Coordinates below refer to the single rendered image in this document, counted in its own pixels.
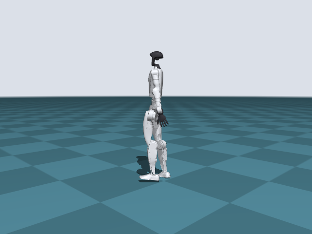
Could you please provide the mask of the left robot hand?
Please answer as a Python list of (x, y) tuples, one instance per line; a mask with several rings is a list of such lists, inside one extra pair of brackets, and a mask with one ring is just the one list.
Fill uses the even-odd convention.
[[(162, 108), (161, 108), (161, 109), (162, 109)], [(164, 116), (163, 113), (164, 113), (164, 112), (163, 112), (163, 109), (162, 109), (162, 113), (158, 113), (158, 112), (157, 112), (157, 114), (159, 115), (159, 116), (158, 116), (158, 120), (157, 120), (157, 124), (158, 124), (158, 122), (160, 122), (160, 126), (161, 126), (161, 127), (162, 127), (162, 125), (163, 125), (163, 127), (167, 126), (166, 123), (169, 124), (169, 123), (167, 122), (166, 117)], [(165, 121), (166, 121), (166, 123), (165, 123)], [(164, 122), (164, 123), (163, 123), (163, 122)], [(161, 124), (161, 123), (162, 123), (162, 124)], [(165, 126), (164, 126), (164, 124), (165, 124)]]

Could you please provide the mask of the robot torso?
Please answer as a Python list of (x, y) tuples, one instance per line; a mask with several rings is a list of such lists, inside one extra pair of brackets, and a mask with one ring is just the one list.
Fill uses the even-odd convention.
[[(162, 87), (163, 87), (163, 71), (157, 67), (155, 67), (154, 69), (158, 69), (159, 70), (159, 85), (160, 85), (160, 96), (162, 97)], [(152, 69), (152, 70), (154, 70)], [(149, 73), (149, 78), (148, 78), (148, 82), (149, 82), (149, 95), (150, 98), (153, 98), (154, 95), (152, 94), (152, 90), (155, 88), (153, 85), (153, 81), (152, 81), (152, 76), (151, 76), (151, 72)], [(156, 109), (155, 107), (155, 99), (152, 99), (152, 103), (149, 107), (149, 110), (151, 109)], [(157, 115), (158, 117), (159, 115)]]

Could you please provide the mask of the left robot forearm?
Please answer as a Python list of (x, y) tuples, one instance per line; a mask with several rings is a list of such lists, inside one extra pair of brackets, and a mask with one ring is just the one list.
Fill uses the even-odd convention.
[(157, 88), (153, 89), (153, 94), (154, 94), (154, 99), (155, 99), (155, 107), (157, 108), (157, 112), (158, 113), (162, 113), (162, 109), (161, 109), (161, 96), (160, 96), (160, 92)]

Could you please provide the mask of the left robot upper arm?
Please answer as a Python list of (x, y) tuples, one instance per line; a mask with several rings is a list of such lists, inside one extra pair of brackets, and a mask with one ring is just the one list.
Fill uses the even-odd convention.
[[(159, 70), (158, 69), (151, 70), (151, 76), (152, 76), (152, 81), (153, 81), (154, 87), (157, 88), (160, 92)], [(152, 92), (152, 94), (153, 94), (153, 92)]]

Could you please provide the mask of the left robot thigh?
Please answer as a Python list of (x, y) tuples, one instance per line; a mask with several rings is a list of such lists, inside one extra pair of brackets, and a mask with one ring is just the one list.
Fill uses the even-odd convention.
[(144, 120), (143, 120), (143, 133), (144, 133), (144, 138), (148, 147), (151, 142), (155, 142), (158, 147), (158, 143), (155, 140), (151, 139), (154, 125), (153, 125), (153, 122), (150, 120), (156, 120), (156, 118), (157, 118), (156, 109), (151, 109), (149, 111), (146, 111)]

